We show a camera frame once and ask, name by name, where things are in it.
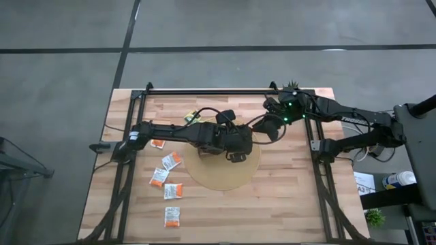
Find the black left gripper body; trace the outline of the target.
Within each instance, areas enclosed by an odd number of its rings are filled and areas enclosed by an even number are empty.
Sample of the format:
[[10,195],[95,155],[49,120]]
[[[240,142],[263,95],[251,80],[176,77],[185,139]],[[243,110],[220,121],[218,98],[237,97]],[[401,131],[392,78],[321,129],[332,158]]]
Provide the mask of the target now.
[[226,126],[223,137],[225,159],[232,163],[247,160],[253,148],[253,134],[248,125]]

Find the white wipes canister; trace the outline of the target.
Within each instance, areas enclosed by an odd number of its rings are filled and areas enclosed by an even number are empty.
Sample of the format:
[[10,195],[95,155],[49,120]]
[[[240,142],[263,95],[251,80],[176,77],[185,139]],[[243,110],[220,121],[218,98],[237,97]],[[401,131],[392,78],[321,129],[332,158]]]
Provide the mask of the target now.
[[397,189],[415,183],[416,178],[412,171],[402,171],[396,174],[391,174],[384,177],[382,180],[382,184],[386,190]]

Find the black aluminium table frame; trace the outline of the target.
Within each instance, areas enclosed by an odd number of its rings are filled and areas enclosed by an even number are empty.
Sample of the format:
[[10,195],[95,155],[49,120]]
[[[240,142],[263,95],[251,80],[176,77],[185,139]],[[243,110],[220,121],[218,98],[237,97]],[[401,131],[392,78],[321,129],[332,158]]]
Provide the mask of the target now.
[[[150,89],[143,102],[144,120],[159,124],[185,124],[183,117],[203,107],[234,110],[237,122],[247,122],[264,113],[267,88],[240,89]],[[122,128],[128,114],[137,121],[141,97],[131,100],[137,89],[116,89],[112,93],[106,123]],[[303,120],[287,128],[286,136],[275,144],[261,146],[260,165],[250,182],[231,191],[215,191],[198,184],[185,168],[189,157],[184,144],[166,142],[164,149],[147,146],[132,166],[116,163],[97,170],[91,178],[84,214],[78,232],[81,244],[121,243],[316,243],[338,235],[334,215],[327,204],[322,213],[318,200],[315,172],[306,123]],[[173,151],[184,162],[171,171],[168,182],[183,184],[183,197],[164,200],[163,188],[151,186],[161,159]],[[364,237],[369,230],[364,218],[352,165],[337,159],[331,171],[322,169],[325,184],[335,185],[337,200],[350,223]],[[99,240],[88,237],[109,210],[112,199],[122,192],[114,218],[104,225],[109,231]],[[165,207],[180,207],[180,227],[164,227]]]

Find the small green plant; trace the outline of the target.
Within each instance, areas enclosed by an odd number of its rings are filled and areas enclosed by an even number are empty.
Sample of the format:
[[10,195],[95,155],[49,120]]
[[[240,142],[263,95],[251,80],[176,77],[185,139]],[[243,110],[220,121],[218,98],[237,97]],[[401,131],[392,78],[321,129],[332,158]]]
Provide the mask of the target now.
[[364,212],[366,222],[371,227],[381,227],[386,217],[380,209],[369,209]]

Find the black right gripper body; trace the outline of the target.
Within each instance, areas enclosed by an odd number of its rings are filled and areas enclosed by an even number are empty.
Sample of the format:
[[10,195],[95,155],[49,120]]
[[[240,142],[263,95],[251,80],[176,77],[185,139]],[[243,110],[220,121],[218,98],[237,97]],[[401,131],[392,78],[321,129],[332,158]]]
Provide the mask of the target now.
[[268,115],[272,116],[272,120],[268,122],[268,124],[270,124],[272,127],[272,131],[270,133],[267,133],[267,135],[272,142],[279,141],[285,136],[287,132],[288,118],[280,112],[268,112]]

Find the round woven straw placemat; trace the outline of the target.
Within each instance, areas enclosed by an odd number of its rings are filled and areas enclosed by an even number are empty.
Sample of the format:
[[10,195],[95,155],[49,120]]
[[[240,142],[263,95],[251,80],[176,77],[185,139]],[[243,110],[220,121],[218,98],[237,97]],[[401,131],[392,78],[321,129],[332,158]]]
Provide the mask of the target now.
[[251,182],[258,170],[261,148],[254,144],[247,160],[232,163],[225,159],[225,153],[214,157],[200,158],[197,148],[185,144],[182,150],[183,164],[189,175],[200,185],[215,191],[229,191]]

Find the dark desk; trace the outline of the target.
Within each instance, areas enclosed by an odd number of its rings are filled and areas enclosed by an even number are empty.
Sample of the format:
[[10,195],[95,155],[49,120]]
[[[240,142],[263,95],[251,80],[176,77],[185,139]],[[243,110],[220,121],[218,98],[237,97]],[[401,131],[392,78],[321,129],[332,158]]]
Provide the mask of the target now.
[[436,210],[436,94],[420,103],[394,107],[403,125],[405,148],[423,204]]

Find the black low shelf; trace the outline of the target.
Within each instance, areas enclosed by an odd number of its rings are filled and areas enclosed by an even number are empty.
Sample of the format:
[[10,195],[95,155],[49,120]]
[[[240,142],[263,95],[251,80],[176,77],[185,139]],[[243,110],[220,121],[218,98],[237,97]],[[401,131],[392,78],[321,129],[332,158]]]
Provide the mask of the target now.
[[361,195],[360,200],[364,210],[411,203],[422,204],[417,184]]

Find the black power strip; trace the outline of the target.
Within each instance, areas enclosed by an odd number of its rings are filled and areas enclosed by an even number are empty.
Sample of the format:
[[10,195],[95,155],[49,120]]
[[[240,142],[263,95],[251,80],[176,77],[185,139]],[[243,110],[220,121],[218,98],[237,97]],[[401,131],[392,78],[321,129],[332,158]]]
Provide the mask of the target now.
[[111,149],[110,143],[98,143],[98,144],[90,144],[89,148],[95,152],[96,154],[101,154],[103,152],[107,152]]

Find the green lemon lime tea bag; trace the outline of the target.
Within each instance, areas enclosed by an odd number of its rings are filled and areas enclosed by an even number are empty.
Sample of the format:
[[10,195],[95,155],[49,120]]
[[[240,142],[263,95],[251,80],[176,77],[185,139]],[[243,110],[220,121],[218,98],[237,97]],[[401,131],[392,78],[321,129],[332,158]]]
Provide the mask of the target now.
[[186,121],[186,123],[200,123],[201,115],[196,110],[192,110],[184,116],[184,120]]

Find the grey metal cart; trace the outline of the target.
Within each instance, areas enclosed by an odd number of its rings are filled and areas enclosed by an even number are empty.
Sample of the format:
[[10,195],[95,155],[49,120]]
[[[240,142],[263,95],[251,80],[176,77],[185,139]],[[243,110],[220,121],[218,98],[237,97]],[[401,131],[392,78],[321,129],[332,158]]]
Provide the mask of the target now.
[[[8,155],[5,143],[15,147],[36,164]],[[0,207],[0,245],[10,245],[31,180],[37,177],[52,178],[54,172],[10,140],[0,137],[0,196],[2,191],[6,191],[5,197],[9,198],[9,201],[3,202],[5,207]]]

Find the black electronics box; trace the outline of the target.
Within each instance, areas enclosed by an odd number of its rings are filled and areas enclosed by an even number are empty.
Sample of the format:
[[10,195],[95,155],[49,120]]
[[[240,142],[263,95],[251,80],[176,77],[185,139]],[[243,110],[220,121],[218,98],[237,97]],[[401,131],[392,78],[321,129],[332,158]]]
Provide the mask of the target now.
[[396,153],[396,148],[391,148],[391,155],[387,159],[380,159],[379,157],[384,153],[386,150],[386,147],[376,145],[376,146],[370,146],[369,147],[369,156],[375,159],[376,161],[379,161],[381,163],[387,163],[389,162],[393,156]]

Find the white paper sheet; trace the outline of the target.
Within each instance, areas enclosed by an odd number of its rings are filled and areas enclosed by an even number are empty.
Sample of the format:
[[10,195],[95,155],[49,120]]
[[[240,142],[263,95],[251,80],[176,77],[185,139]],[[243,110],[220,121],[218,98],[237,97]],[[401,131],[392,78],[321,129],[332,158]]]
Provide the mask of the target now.
[[354,172],[354,177],[359,195],[367,195],[376,191],[374,177],[372,174]]

